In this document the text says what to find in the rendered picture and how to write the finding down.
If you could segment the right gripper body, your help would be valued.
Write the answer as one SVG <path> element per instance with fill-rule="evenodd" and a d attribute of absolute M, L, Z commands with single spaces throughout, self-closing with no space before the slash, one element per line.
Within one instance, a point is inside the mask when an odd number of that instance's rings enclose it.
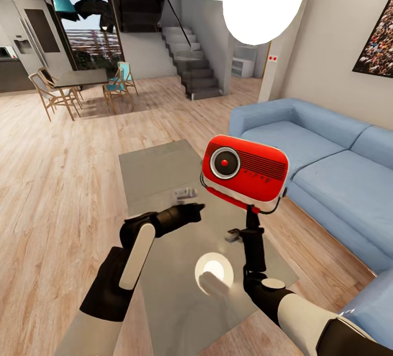
<path fill-rule="evenodd" d="M 245 256 L 250 258 L 262 258 L 265 256 L 263 234 L 264 228 L 259 230 L 244 229 L 239 231 L 239 236 L 244 238 Z"/>

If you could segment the radio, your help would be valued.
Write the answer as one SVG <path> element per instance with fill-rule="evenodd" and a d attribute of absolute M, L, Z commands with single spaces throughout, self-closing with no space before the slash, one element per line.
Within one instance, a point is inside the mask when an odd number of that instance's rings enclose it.
<path fill-rule="evenodd" d="M 278 196 L 272 211 L 261 211 L 252 206 L 253 213 L 273 213 L 281 197 L 285 197 L 285 186 L 289 175 L 290 160 L 278 147 L 243 140 L 231 135 L 212 137 L 201 162 L 202 175 L 228 190 L 260 202 L 270 202 Z M 246 203 L 236 200 L 206 186 L 206 190 L 231 204 L 247 210 Z"/>

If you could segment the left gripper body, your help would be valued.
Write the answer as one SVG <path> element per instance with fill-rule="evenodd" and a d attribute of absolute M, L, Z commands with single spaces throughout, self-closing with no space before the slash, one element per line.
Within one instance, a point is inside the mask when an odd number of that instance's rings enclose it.
<path fill-rule="evenodd" d="M 197 203 L 186 203 L 185 205 L 171 206 L 169 209 L 165 209 L 165 211 L 168 211 L 173 219 L 174 227 L 172 231 L 183 225 L 201 221 L 201 215 Z"/>

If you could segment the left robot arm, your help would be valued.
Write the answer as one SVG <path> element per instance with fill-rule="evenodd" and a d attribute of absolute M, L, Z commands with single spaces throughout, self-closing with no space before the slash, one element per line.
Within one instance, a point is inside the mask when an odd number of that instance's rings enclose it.
<path fill-rule="evenodd" d="M 112 247 L 53 356 L 114 356 L 116 343 L 154 238 L 201 221 L 205 204 L 187 204 L 194 188 L 172 192 L 171 207 L 124 220 L 123 246 Z"/>

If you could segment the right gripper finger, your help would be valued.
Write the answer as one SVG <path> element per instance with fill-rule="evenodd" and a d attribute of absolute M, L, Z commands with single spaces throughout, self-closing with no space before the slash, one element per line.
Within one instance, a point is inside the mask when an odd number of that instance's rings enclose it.
<path fill-rule="evenodd" d="M 259 217 L 258 217 L 257 213 L 252 213 L 252 215 L 253 215 L 255 226 L 259 227 L 260 226 L 260 221 L 259 221 Z M 249 229 L 249 228 L 246 228 L 246 229 Z M 259 229 L 260 229 L 260 227 L 259 227 Z M 256 230 L 256 229 L 249 229 L 249 230 Z"/>
<path fill-rule="evenodd" d="M 247 205 L 247 210 L 246 210 L 246 228 L 258 230 L 259 227 L 255 226 L 252 213 L 253 213 L 252 212 L 252 206 L 251 205 Z"/>

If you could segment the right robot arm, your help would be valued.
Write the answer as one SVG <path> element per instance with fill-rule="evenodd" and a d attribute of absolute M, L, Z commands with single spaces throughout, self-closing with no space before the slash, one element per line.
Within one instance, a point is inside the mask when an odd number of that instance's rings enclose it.
<path fill-rule="evenodd" d="M 284 282 L 267 278 L 263 243 L 257 213 L 247 205 L 246 229 L 227 231 L 224 239 L 244 243 L 244 290 L 305 356 L 393 356 L 393 350 L 377 343 L 345 317 L 286 289 Z"/>

